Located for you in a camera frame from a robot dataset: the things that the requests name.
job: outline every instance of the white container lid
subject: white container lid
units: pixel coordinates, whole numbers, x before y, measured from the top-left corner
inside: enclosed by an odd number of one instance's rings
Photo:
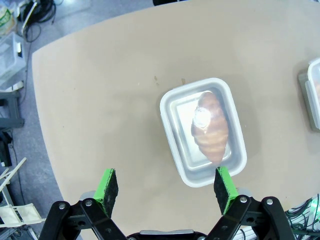
[[[305,89],[316,128],[320,129],[320,58],[309,63]]]
[[[219,164],[207,159],[192,136],[195,110],[205,92],[218,98],[228,125],[225,153]],[[244,169],[245,142],[230,88],[223,80],[208,78],[168,91],[161,99],[160,113],[175,165],[185,184],[193,188],[212,184],[218,166],[226,166],[231,176]]]

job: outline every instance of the table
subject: table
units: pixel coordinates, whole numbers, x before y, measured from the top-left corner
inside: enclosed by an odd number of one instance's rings
[[[210,77],[229,85],[247,151],[233,177],[285,208],[319,192],[320,134],[297,74],[320,56],[320,4],[193,0],[92,25],[39,49],[32,68],[41,129],[64,200],[74,204],[115,168],[112,218],[124,234],[194,229],[220,218],[213,185],[186,186],[159,103]],[[83,237],[91,239],[92,233]]]

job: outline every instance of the floor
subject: floor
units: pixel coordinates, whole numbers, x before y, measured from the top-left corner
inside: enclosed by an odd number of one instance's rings
[[[52,21],[42,23],[39,38],[32,43],[26,43],[24,51],[26,53],[30,51],[32,54],[52,41],[87,26],[149,7],[153,7],[152,0],[63,0],[62,4],[57,6],[54,23],[52,24]],[[37,35],[38,31],[39,28],[34,26],[32,33]],[[25,99],[20,105],[20,113],[25,119],[25,124],[23,128],[13,130],[13,139],[18,161],[27,157],[26,163],[20,169],[24,200],[21,195],[18,176],[12,179],[10,187],[17,205],[23,205],[24,201],[26,204],[33,203],[39,214],[45,218],[52,203],[62,200],[62,196],[50,165],[41,132],[35,100],[31,57],[28,59],[27,70],[17,73],[11,82],[21,80],[26,81],[26,87],[21,90],[21,99],[23,100],[24,97]],[[12,165],[15,166],[13,148],[10,152],[12,153]],[[39,234],[42,226],[40,223],[32,227]]]

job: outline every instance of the storage box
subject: storage box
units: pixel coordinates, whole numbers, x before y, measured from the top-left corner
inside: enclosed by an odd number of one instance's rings
[[[308,69],[298,75],[298,80],[311,129],[320,132],[320,58],[312,60]]]
[[[24,40],[14,32],[0,41],[0,85],[26,66]]]
[[[227,122],[227,142],[219,163],[208,160],[192,133],[192,126],[199,121],[198,105],[204,93],[214,94]],[[230,88],[223,80],[208,78],[170,90],[161,99],[160,113],[174,162],[185,184],[194,188],[212,184],[218,166],[226,166],[231,176],[244,169],[244,138]],[[200,116],[204,120],[200,124],[211,119],[210,115],[209,119],[206,117],[206,111],[201,111]]]

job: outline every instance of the screw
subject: screw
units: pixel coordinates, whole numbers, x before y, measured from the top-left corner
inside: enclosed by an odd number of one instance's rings
[[[85,201],[85,205],[87,207],[90,207],[92,205],[92,201],[91,200]]]
[[[267,201],[266,201],[266,204],[268,204],[268,205],[272,205],[274,203],[274,201],[272,201],[272,199],[268,199]]]
[[[62,210],[62,209],[64,209],[65,207],[66,207],[66,205],[65,205],[64,203],[60,203],[60,204],[59,204],[59,209]]]
[[[245,196],[240,197],[240,202],[242,202],[243,204],[246,203],[248,200]]]

